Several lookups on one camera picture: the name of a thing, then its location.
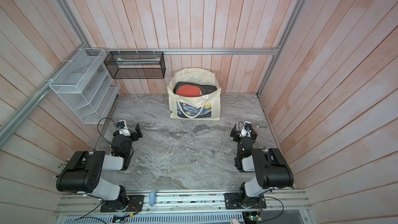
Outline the canvas tote bag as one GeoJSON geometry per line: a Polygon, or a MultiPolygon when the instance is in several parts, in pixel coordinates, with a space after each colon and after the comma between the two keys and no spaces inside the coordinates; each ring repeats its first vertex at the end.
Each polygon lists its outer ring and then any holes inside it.
{"type": "Polygon", "coordinates": [[[167,92],[169,96],[169,107],[172,112],[170,115],[171,118],[186,120],[220,120],[221,87],[215,73],[202,68],[184,68],[174,74],[167,86],[167,92]],[[173,92],[178,82],[212,85],[217,87],[217,91],[199,97],[179,96],[173,92]]]}

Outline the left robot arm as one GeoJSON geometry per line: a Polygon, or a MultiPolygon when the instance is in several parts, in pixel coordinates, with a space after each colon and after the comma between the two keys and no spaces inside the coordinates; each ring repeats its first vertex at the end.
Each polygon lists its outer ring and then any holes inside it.
{"type": "Polygon", "coordinates": [[[104,171],[127,170],[134,153],[132,144],[143,137],[139,124],[131,131],[126,121],[121,120],[116,123],[116,128],[110,143],[111,154],[98,150],[75,152],[57,177],[56,188],[60,192],[99,199],[102,213],[132,211],[137,214],[142,211],[144,196],[128,195],[124,186],[111,183],[101,176],[104,171]]]}

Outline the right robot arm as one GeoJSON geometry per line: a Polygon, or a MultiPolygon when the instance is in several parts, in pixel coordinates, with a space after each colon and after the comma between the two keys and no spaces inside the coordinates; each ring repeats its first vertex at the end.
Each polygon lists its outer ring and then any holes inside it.
{"type": "Polygon", "coordinates": [[[293,173],[278,148],[254,148],[257,133],[251,123],[241,129],[235,125],[230,137],[237,143],[235,167],[255,177],[242,183],[238,193],[224,194],[227,209],[266,207],[265,193],[293,186],[293,173]]]}

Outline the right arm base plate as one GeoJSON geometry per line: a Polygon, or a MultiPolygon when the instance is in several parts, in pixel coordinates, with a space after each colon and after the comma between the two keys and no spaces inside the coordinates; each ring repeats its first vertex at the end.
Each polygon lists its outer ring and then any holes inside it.
{"type": "Polygon", "coordinates": [[[264,197],[248,197],[243,193],[233,192],[224,194],[224,202],[226,209],[240,209],[240,208],[266,208],[264,197]]]}

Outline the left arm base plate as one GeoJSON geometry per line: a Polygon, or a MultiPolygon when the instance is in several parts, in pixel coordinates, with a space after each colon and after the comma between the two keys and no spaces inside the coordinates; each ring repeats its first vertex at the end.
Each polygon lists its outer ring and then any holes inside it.
{"type": "Polygon", "coordinates": [[[144,195],[126,195],[119,197],[114,201],[104,201],[100,212],[111,213],[111,212],[141,212],[144,204],[144,195]]]}

